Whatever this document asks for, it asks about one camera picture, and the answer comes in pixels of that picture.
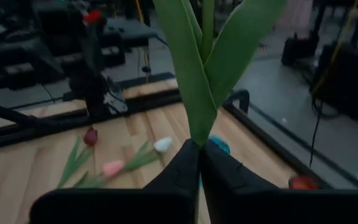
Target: floor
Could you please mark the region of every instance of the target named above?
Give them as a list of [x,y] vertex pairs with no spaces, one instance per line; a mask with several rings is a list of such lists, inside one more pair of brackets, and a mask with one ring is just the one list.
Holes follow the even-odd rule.
[[[321,29],[321,46],[330,43],[338,32],[336,21],[341,17],[338,10],[334,19],[324,17]],[[156,18],[152,26],[158,29]],[[316,116],[311,110],[311,99],[308,87],[300,74],[280,63],[280,56],[287,37],[293,35],[290,30],[275,30],[262,40],[268,49],[255,54],[254,61],[236,85],[250,91],[251,102],[276,122],[295,133],[300,139],[311,144]],[[115,81],[127,80],[144,76],[141,71],[143,57],[142,49],[134,49],[126,54],[126,64],[110,68],[105,75]],[[150,61],[152,73],[174,73],[169,50],[157,40],[150,41]],[[69,90],[67,81],[47,85],[46,89],[54,98],[61,97]],[[49,94],[41,86],[33,86],[21,91],[0,90],[0,105],[6,107],[24,105],[49,99]],[[288,136],[278,131],[263,117],[253,110],[249,116],[266,132],[272,135],[280,144],[298,156],[305,164],[309,162],[309,152],[295,144]],[[339,167],[358,179],[358,122],[345,116],[332,120],[322,120],[316,137],[317,151],[334,161]],[[356,188],[339,176],[319,159],[315,159],[312,168],[328,182],[338,188]]]

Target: fake flower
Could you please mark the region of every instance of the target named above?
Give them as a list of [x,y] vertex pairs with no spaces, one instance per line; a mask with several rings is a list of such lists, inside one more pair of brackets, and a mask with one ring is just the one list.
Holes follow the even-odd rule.
[[108,162],[103,165],[103,175],[106,178],[114,177],[124,168],[125,162],[122,160]]
[[169,147],[173,144],[172,137],[162,138],[154,143],[154,149],[157,152],[164,153],[167,152]]
[[125,164],[123,171],[132,171],[160,158],[157,150],[148,151],[149,142],[146,141],[137,151],[136,155]]
[[191,139],[204,146],[218,109],[253,59],[259,40],[280,17],[286,0],[242,1],[215,40],[215,1],[202,1],[201,27],[191,1],[153,3],[172,56]]
[[84,135],[83,141],[87,146],[93,147],[98,142],[98,130],[89,128]]
[[[84,137],[84,142],[86,143],[85,139],[86,136],[90,136],[91,134],[89,134],[91,132],[87,132],[85,134]],[[81,143],[81,138],[77,137],[76,143],[73,146],[73,149],[71,150],[70,154],[68,155],[68,159],[65,165],[65,168],[63,170],[63,174],[62,177],[60,178],[60,181],[57,185],[57,188],[62,188],[64,186],[64,184],[68,181],[68,179],[78,170],[78,168],[80,168],[80,166],[82,166],[82,164],[84,164],[93,154],[93,150],[89,150],[88,147],[86,147],[85,149],[83,149],[80,154],[78,155],[78,148],[80,147],[80,143]]]

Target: red object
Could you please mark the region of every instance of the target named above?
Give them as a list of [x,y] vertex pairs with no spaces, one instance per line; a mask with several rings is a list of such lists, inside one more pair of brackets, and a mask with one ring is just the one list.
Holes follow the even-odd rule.
[[88,23],[97,22],[102,18],[102,14],[99,10],[93,10],[88,13],[88,15],[83,16],[83,20]]
[[98,130],[89,128],[89,130],[84,135],[83,140],[87,146],[93,147],[98,142]]
[[304,175],[292,177],[288,184],[290,189],[318,190],[317,182],[313,178]]

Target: pink tulip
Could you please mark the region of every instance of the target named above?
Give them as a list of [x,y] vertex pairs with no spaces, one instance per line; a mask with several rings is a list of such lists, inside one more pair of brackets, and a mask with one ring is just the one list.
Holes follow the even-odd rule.
[[83,140],[87,146],[93,147],[98,142],[98,130],[89,128],[89,130],[84,135]]
[[108,162],[103,165],[103,175],[107,178],[113,177],[124,168],[125,162],[122,160]]

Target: yellow cable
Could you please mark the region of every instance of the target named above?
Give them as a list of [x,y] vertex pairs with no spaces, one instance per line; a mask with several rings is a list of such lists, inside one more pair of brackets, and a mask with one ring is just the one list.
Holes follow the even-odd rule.
[[140,10],[139,0],[136,0],[136,9],[137,9],[137,14],[139,15],[140,22],[144,23],[143,13],[142,13],[142,10]]
[[339,40],[338,40],[338,43],[336,45],[336,48],[334,49],[334,52],[333,52],[333,57],[331,58],[331,64],[329,65],[329,67],[325,70],[323,76],[320,78],[320,81],[317,83],[317,85],[314,87],[313,91],[311,92],[311,95],[314,96],[314,94],[316,94],[317,90],[321,87],[321,85],[325,82],[325,80],[327,79],[327,76],[328,76],[328,71],[329,71],[329,68],[330,66],[332,66],[336,60],[336,57],[340,51],[340,49],[342,48],[343,46],[343,42],[344,42],[344,37],[347,36],[347,34],[349,33],[349,30],[351,28],[351,22],[353,20],[353,17],[354,17],[354,11],[357,9],[358,7],[358,0],[355,0],[354,1],[354,5],[352,7],[352,10],[350,11],[350,15],[349,15],[349,18],[346,22],[346,26],[345,26],[345,30],[344,32],[341,34]]

